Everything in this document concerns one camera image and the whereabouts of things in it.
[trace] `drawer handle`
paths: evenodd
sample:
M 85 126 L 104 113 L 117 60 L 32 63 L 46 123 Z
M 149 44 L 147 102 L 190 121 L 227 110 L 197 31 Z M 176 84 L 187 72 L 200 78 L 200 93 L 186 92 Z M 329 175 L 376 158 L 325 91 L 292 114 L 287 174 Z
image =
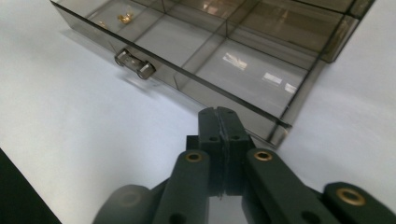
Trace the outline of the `drawer handle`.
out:
M 148 79 L 155 73 L 155 67 L 151 63 L 143 62 L 136 58 L 128 49 L 120 51 L 120 53 L 115 56 L 115 60 L 119 66 L 125 66 L 131 69 L 142 79 Z

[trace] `smoked plastic organizer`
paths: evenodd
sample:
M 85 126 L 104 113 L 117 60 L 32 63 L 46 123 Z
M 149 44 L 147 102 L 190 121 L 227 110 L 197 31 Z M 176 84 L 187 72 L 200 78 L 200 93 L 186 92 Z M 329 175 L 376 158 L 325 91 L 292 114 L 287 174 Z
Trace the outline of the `smoked plastic organizer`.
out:
M 69 26 L 278 147 L 374 0 L 52 0 Z

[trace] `white surface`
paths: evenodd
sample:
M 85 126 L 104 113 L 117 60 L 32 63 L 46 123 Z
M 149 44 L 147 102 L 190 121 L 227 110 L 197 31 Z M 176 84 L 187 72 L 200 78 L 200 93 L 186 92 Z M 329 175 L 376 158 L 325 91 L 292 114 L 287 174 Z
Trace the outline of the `white surface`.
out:
M 0 3 L 0 147 L 62 223 L 90 223 L 114 189 L 169 176 L 201 107 L 155 80 L 121 81 L 49 1 Z M 347 181 L 396 211 L 394 8 L 377 0 L 278 153 L 308 186 Z

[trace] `transparent drawer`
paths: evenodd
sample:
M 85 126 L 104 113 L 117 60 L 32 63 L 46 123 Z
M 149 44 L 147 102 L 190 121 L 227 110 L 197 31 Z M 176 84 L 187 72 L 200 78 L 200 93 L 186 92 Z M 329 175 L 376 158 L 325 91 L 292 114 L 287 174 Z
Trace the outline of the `transparent drawer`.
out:
M 277 147 L 324 62 L 336 59 L 373 1 L 52 3 L 118 64 L 235 110 L 254 138 Z

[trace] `brass screw insert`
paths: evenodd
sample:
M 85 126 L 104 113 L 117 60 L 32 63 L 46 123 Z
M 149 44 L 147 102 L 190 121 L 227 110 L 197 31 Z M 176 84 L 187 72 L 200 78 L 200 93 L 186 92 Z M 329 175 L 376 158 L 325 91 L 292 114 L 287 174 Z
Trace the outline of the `brass screw insert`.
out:
M 366 200 L 361 194 L 354 189 L 342 188 L 336 191 L 337 196 L 344 201 L 355 206 L 362 206 L 366 204 Z
M 270 161 L 272 159 L 272 155 L 265 151 L 259 151 L 254 154 L 254 158 L 259 161 Z
M 189 162 L 198 162 L 198 161 L 202 160 L 202 156 L 199 153 L 192 152 L 192 153 L 187 154 L 186 160 Z

